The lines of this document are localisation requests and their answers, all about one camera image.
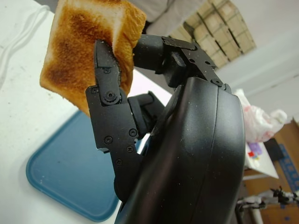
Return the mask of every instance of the white cable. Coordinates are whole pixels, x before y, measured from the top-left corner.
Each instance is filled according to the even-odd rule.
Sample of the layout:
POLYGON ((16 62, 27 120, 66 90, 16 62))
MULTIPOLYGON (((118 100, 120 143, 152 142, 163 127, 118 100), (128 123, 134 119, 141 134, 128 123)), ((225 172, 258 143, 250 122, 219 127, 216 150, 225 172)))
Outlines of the white cable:
MULTIPOLYGON (((4 48, 2 55, 0 56, 0 89, 2 88, 5 78, 6 78, 6 68, 9 62, 10 57, 14 53, 14 50, 19 49, 21 46, 26 45, 26 40, 29 40, 29 38, 33 35, 32 31, 34 30, 36 24, 36 20, 38 15, 43 11, 49 11, 49 6, 41 6, 38 8, 34 13, 32 13, 28 18, 26 19, 24 23, 23 29, 20 30, 20 32, 15 36, 15 38, 4 48)), ((42 18, 39 20, 39 22, 42 22, 46 17, 47 13, 45 13, 42 18)))

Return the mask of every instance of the black screw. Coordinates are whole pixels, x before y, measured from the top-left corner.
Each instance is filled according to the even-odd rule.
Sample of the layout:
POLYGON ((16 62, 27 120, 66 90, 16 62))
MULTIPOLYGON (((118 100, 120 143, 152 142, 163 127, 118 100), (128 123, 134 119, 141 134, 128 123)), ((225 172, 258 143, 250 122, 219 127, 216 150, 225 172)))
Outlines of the black screw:
POLYGON ((128 146, 128 147, 127 147, 127 152, 128 152, 128 153, 131 153, 132 151, 133 151, 133 147, 128 146))
POLYGON ((108 102, 113 102, 116 100, 116 94, 113 91, 107 91, 104 97, 108 102))
POLYGON ((112 141, 113 141, 113 139, 112 139, 111 136, 106 136, 106 137, 104 138, 104 143, 105 143, 106 145, 111 144, 112 141))
POLYGON ((92 88, 92 90, 91 90, 91 93, 92 94, 96 94, 96 93, 98 93, 99 92, 99 89, 98 88, 92 88))
POLYGON ((122 165, 122 160, 121 159, 117 159, 115 161, 115 163, 116 163, 117 166, 121 166, 122 165))
POLYGON ((216 78, 213 78, 211 80, 212 83, 214 83, 215 85, 219 86, 219 87, 222 87, 223 83, 222 81, 220 81, 219 79, 216 79, 216 78))
POLYGON ((135 137, 135 136, 137 135, 137 131, 136 131, 135 129, 132 128, 132 129, 129 131, 129 135, 132 136, 132 137, 135 137))
POLYGON ((109 73, 111 72, 111 69, 110 69, 110 68, 104 68, 103 70, 104 70, 104 73, 105 73, 105 74, 109 74, 109 73))

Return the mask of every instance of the robotic hand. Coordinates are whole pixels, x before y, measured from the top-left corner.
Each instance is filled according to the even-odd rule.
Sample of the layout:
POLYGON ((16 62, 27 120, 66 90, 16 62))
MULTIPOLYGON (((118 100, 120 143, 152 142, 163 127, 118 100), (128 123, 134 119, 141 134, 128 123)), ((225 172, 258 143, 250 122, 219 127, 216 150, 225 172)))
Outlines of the robotic hand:
POLYGON ((242 107, 194 43, 142 35, 135 66, 175 88, 167 106, 152 92, 127 98, 112 49, 95 43, 96 85, 86 90, 97 148, 110 152, 122 206, 116 224, 225 224, 245 159, 242 107), (141 154, 136 139, 150 133, 141 154))

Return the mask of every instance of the bread crust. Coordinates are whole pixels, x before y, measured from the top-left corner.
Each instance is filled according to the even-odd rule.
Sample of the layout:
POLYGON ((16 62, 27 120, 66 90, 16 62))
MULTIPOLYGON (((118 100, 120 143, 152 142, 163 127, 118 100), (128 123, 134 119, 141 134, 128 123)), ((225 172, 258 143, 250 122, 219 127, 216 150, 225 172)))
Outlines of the bread crust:
POLYGON ((97 39, 113 48, 128 94, 133 79, 133 48, 145 13, 126 0, 59 0, 52 23, 40 85, 60 94, 89 116, 85 90, 95 85, 93 49, 97 39))

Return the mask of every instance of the white tabletop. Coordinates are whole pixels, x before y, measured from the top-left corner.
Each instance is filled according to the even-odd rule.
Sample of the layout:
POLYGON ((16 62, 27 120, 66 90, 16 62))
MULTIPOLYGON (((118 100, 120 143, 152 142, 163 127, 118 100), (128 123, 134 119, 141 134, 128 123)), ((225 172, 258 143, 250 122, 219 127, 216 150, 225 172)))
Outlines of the white tabletop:
MULTIPOLYGON (((0 54, 29 13, 38 7, 33 0, 0 1, 0 54)), ((66 99, 39 85, 53 16, 48 12, 26 46, 12 55, 0 89, 1 224, 94 223, 34 189, 25 175, 33 152, 77 111, 66 99)), ((134 71, 130 95, 148 91, 153 91, 164 104, 171 96, 134 71)), ((116 212, 103 223, 113 224, 116 212)))
POLYGON ((264 174, 264 176, 258 176, 256 177, 265 177, 265 176, 271 176, 278 179, 278 174, 276 172, 276 169, 273 165, 273 162, 267 152, 267 149, 265 145, 262 142, 258 143, 262 153, 258 156, 258 159, 254 159, 248 155, 250 152, 250 148, 248 144, 246 144, 246 156, 245 156, 245 164, 248 168, 253 169, 261 174, 264 174))

